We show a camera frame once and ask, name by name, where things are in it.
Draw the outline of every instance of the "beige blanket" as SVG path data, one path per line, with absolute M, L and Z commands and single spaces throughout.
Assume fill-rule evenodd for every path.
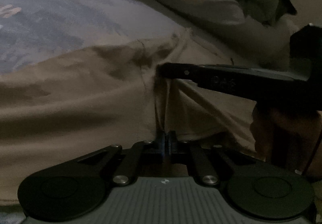
M 35 171 L 113 143 L 129 148 L 154 139 L 157 129 L 190 140 L 229 131 L 254 151 L 253 101 L 187 81 L 155 80 L 163 62 L 232 60 L 183 30 L 171 38 L 77 50 L 0 76 L 1 205 L 18 203 L 20 182 Z

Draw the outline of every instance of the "beige fabric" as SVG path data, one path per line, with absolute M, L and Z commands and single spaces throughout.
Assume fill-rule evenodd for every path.
M 254 150 L 254 102 L 157 79 L 162 62 L 231 64 L 190 30 L 166 39 L 94 46 L 0 76 L 0 201 L 15 204 L 29 174 L 112 143 L 129 148 L 158 128 L 179 139 L 229 131 Z
M 289 68 L 289 38 L 298 27 L 288 16 L 281 17 L 274 26 L 264 26 L 250 16 L 236 25 L 196 21 L 240 56 L 268 69 L 285 71 Z

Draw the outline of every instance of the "grey ribbed surface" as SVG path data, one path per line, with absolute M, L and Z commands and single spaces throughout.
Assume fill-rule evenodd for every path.
M 68 224 L 260 224 L 232 209 L 215 188 L 202 187 L 192 177 L 139 178 L 115 188 L 101 207 Z M 43 221 L 28 218 L 24 224 Z M 304 218 L 289 224 L 309 224 Z

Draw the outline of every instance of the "silver screw head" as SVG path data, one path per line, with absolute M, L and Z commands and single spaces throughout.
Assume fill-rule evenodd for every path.
M 214 185 L 218 182 L 218 178 L 215 176 L 208 175 L 202 178 L 202 182 L 206 185 Z
M 127 176 L 122 176 L 122 175 L 115 176 L 113 178 L 113 182 L 116 183 L 116 184 L 126 184 L 128 182 L 128 177 Z

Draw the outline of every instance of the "round black pad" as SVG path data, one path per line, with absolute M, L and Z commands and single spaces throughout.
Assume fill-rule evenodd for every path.
M 99 177 L 29 176 L 19 186 L 18 199 L 26 215 L 43 221 L 67 221 L 96 208 L 106 184 Z
M 314 199 L 311 185 L 298 176 L 233 176 L 226 191 L 237 208 L 264 219 L 296 217 Z

